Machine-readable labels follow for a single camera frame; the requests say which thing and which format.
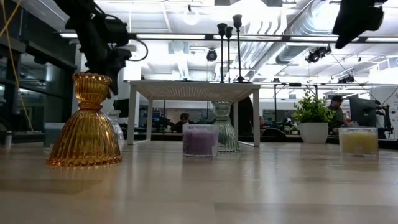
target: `potted plant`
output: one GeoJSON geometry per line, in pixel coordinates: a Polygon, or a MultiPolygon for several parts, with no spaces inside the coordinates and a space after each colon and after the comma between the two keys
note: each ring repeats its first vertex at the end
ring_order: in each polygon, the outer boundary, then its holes
{"type": "Polygon", "coordinates": [[[306,91],[294,118],[300,122],[300,135],[304,143],[323,144],[328,138],[328,123],[332,120],[334,111],[326,107],[326,99],[318,99],[306,91]]]}
{"type": "Polygon", "coordinates": [[[299,129],[297,128],[297,125],[293,125],[290,130],[292,131],[292,134],[299,134],[299,129]]]}

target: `small white table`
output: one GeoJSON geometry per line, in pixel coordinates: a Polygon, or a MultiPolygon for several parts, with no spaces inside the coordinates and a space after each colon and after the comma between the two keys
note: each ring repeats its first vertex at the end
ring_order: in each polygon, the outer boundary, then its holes
{"type": "Polygon", "coordinates": [[[254,144],[260,145],[260,108],[259,90],[260,85],[255,84],[227,84],[227,83],[208,83],[208,82],[180,82],[180,81],[157,81],[139,80],[130,81],[130,100],[129,100],[129,122],[127,131],[127,144],[133,145],[134,142],[134,120],[136,115],[136,95],[137,91],[148,99],[147,116],[147,138],[150,141],[152,134],[152,109],[154,100],[183,100],[183,101],[213,101],[213,100],[232,100],[234,102],[234,130],[238,137],[238,102],[245,97],[253,94],[253,120],[254,120],[254,144]]]}

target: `amber glass vase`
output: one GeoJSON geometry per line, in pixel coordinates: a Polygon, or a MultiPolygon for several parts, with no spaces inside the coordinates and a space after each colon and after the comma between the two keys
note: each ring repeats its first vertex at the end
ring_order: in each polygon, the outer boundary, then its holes
{"type": "Polygon", "coordinates": [[[65,123],[51,151],[50,166],[98,166],[121,162],[112,124],[100,109],[111,79],[104,75],[73,75],[80,110],[65,123]]]}

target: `glass jar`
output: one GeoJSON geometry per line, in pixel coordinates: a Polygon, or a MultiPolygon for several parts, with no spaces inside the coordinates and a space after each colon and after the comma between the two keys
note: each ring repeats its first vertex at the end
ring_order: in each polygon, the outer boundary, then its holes
{"type": "Polygon", "coordinates": [[[112,124],[114,134],[116,136],[116,140],[118,141],[118,144],[119,144],[119,149],[122,150],[122,148],[124,147],[126,142],[124,140],[122,128],[120,127],[120,125],[118,123],[120,112],[121,111],[119,111],[119,110],[109,110],[106,113],[106,115],[108,116],[109,121],[112,124]]]}
{"type": "Polygon", "coordinates": [[[339,128],[340,152],[352,156],[378,156],[377,128],[339,128]]]}
{"type": "Polygon", "coordinates": [[[218,125],[218,152],[239,152],[238,137],[235,136],[234,128],[231,125],[229,112],[231,111],[232,100],[214,100],[216,115],[215,124],[218,125]]]}

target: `computer monitor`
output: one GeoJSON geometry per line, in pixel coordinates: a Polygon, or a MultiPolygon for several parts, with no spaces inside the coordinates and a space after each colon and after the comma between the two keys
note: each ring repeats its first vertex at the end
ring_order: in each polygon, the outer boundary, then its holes
{"type": "Polygon", "coordinates": [[[129,99],[115,100],[113,103],[113,108],[120,111],[120,118],[129,117],[129,99]]]}
{"type": "Polygon", "coordinates": [[[350,98],[351,121],[356,121],[360,126],[376,127],[376,101],[360,98],[350,98]]]}

